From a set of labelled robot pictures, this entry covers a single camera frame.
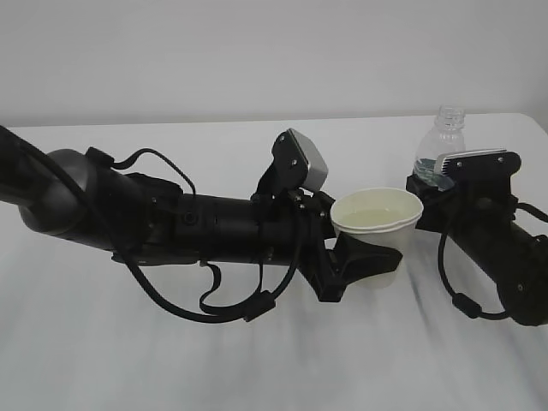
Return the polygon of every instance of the robotic arm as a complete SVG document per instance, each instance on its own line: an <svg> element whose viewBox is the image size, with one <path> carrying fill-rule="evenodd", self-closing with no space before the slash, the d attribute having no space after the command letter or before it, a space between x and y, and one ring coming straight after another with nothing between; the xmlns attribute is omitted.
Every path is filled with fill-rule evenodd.
<svg viewBox="0 0 548 411"><path fill-rule="evenodd" d="M174 182L118 172L145 153L163 159L192 193L183 193ZM19 206L23 222L34 231L112 253L154 302L193 321L255 319L275 306L297 269L320 301L338 302L351 283L398 267L402 255L397 250L344 233L333 249L325 248L325 239L335 237L329 217L334 199L321 191L327 167L307 137L287 130L278 136L272 156L251 199L236 200L196 194L188 177L152 149L138 150L120 163L95 148L85 155L73 150L45 155L0 128L0 200ZM418 228L443 233L442 279L447 280L441 246L451 236L497 284L507 308L501 317L541 325L548 322L548 241L545 236L531 237L511 222L517 201L509 191L509 176L519 168L519 157L508 152L501 156L508 159L506 164L517 161L517 168L505 167L501 174L499 167L492 178L477 182L470 180L473 173L458 174L461 166L455 165L456 174L448 171L457 182L450 192L441 194L414 176L408 178L408 190L425 204ZM469 161L482 165L486 159L469 156L463 170L471 170ZM462 164L462 159L451 160L447 164ZM257 264L261 280L264 264L289 268L274 290L263 290L261 281L240 304L213 307L205 299L218 288L221 271L212 261ZM211 269L214 280L200 298L204 313L165 300L140 268L197 262ZM469 317L489 318L466 296L455 291L451 295Z"/></svg>

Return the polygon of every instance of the paper cup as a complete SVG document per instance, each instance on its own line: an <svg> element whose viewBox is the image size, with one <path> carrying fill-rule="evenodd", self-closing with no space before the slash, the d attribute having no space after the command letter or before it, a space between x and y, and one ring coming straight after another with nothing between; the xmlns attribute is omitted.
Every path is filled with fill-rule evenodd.
<svg viewBox="0 0 548 411"><path fill-rule="evenodd" d="M368 188L337 200L331 207L331 222L337 235L342 231L356 240L395 248L405 255L414 226L424 206L419 198L400 188ZM396 271L357 282L368 288L392 284Z"/></svg>

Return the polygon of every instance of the white table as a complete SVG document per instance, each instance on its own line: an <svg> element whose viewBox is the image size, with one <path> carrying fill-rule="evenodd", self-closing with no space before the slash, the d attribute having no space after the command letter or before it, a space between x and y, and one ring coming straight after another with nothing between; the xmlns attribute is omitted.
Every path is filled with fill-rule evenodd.
<svg viewBox="0 0 548 411"><path fill-rule="evenodd" d="M548 137L518 114L468 116L468 148L521 155L514 193L548 210ZM330 166L325 191L403 187L432 118L395 117L18 128L45 151L96 146L118 159L142 146L171 157L201 194L248 198L293 127ZM178 181L154 158L135 170ZM520 215L532 234L548 226ZM451 306L435 270L438 236L416 232L387 289L349 287L318 303L300 275L277 308L246 324L194 324L153 305L110 255L25 229L0 205L0 409L22 410L543 410L548 408L548 328L470 320ZM494 285L452 243L456 289L500 308ZM257 268L223 265L213 303L237 302ZM146 270L171 300L197 308L211 274L198 266ZM282 267L266 267L273 288Z"/></svg>

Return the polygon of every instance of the cable connector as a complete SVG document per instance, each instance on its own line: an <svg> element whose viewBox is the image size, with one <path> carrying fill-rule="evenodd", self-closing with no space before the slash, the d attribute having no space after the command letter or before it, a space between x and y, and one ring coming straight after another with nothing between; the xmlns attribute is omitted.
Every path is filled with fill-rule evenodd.
<svg viewBox="0 0 548 411"><path fill-rule="evenodd" d="M112 167L112 165L114 164L114 158L112 156L108 155L106 152L102 152L95 147L89 147L87 149L86 157L93 161L95 164L107 168Z"/></svg>
<svg viewBox="0 0 548 411"><path fill-rule="evenodd" d="M262 291L254 294L247 300L243 319L248 323L252 319L256 319L258 316L269 312L275 306L276 301L270 291Z"/></svg>
<svg viewBox="0 0 548 411"><path fill-rule="evenodd" d="M456 293L451 301L456 308L471 319L476 319L481 314L481 305L463 293Z"/></svg>

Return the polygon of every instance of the water bottle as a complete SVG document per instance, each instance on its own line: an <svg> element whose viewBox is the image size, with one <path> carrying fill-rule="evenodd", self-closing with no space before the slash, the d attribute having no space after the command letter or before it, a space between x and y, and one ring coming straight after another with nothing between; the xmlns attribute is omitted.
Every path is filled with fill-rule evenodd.
<svg viewBox="0 0 548 411"><path fill-rule="evenodd" d="M466 150L462 135L464 116L462 107L440 106L434 127L424 136L417 150L413 174L440 191L452 188L454 182L449 177L434 174L434 164L440 154Z"/></svg>

